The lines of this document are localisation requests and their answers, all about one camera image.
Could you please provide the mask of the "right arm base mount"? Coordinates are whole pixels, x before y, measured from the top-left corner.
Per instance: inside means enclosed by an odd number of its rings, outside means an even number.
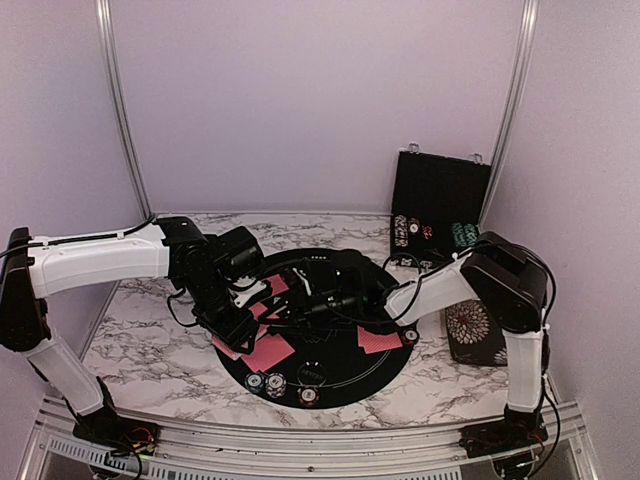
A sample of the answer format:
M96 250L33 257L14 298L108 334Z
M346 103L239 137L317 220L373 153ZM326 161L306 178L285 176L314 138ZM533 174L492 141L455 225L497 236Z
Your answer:
M539 410L519 412L508 406L501 420L463 427L460 434L459 445L469 458L534 446L548 439Z

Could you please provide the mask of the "dealt red card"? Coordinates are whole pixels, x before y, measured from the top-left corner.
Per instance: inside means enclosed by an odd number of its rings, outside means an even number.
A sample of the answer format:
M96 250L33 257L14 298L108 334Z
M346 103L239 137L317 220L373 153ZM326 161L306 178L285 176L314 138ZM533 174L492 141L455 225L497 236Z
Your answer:
M403 343L397 333L374 334L362 327L357 328L358 346L366 354L386 352L403 347Z
M254 373L265 372L279 362L279 360L273 356L244 355L241 357L241 359L245 363L245 365Z
M294 352L295 349L281 335L267 334L255 344L253 352L248 356L273 356L280 363Z
M249 311L252 313L253 318L261 325L270 324L273 320L277 319L277 316L261 302L251 305Z
M281 275L270 276L264 282L270 285L272 297L279 296L289 290L289 286Z

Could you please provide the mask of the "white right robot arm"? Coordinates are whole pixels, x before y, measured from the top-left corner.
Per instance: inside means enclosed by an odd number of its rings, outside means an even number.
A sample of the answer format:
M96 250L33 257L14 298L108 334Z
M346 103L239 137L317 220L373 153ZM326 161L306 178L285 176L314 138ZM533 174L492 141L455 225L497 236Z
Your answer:
M464 307L458 322L463 341L478 341L489 321L499 327L509 380L504 418L468 427L464 438L506 448L545 438L547 316L556 294L548 266L529 249L486 232L434 270L402 284L382 285L377 279L382 271L352 249L279 264L275 272L286 288L270 298L259 320L273 333L315 337L352 325L374 335L395 334L412 345L420 318Z

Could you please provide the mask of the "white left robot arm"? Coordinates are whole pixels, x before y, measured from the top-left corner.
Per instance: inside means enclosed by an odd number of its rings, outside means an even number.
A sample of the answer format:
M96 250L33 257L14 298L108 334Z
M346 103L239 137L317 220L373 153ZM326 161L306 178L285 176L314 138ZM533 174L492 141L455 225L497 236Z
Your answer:
M61 292L128 279L170 280L191 296L197 325L238 353L254 348L259 324L239 295L261 289L264 255L244 227L204 234L187 217L150 218L128 230L33 237L14 230L1 254L1 344L21 354L66 400L79 427L119 444L127 419L106 385L89 373L47 323L47 300Z

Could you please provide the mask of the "clear round dealer button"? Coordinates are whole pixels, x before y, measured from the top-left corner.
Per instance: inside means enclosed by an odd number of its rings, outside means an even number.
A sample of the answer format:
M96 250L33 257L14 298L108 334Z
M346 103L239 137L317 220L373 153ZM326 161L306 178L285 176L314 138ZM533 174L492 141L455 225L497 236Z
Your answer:
M319 362L305 362L297 370L301 385L322 386L327 381L327 371Z

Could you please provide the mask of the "red playing card deck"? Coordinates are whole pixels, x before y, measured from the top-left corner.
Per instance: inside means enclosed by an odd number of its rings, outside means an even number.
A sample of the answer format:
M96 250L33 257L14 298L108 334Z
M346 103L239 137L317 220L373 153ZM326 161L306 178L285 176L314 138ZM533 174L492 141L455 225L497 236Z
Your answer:
M219 350L221 353L223 353L233 361L238 360L242 356L244 356L244 353L240 353L232 350L229 346L227 346L224 342L222 342L216 336L212 336L212 344L217 350Z

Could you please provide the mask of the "green chip stack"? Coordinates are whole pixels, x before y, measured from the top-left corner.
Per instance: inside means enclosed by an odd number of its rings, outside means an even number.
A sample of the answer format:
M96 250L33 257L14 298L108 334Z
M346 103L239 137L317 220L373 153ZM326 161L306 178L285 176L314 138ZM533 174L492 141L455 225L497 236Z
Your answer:
M265 377L261 373L250 373L244 379L245 388L254 394L262 391L265 385Z

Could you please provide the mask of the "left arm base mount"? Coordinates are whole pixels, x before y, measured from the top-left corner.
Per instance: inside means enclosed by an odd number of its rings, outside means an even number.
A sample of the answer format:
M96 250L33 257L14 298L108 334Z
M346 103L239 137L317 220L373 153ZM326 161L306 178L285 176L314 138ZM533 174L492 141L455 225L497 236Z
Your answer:
M152 453L156 448L160 431L157 423L121 416L109 402L87 415L69 410L75 420L73 435L77 438L123 453Z

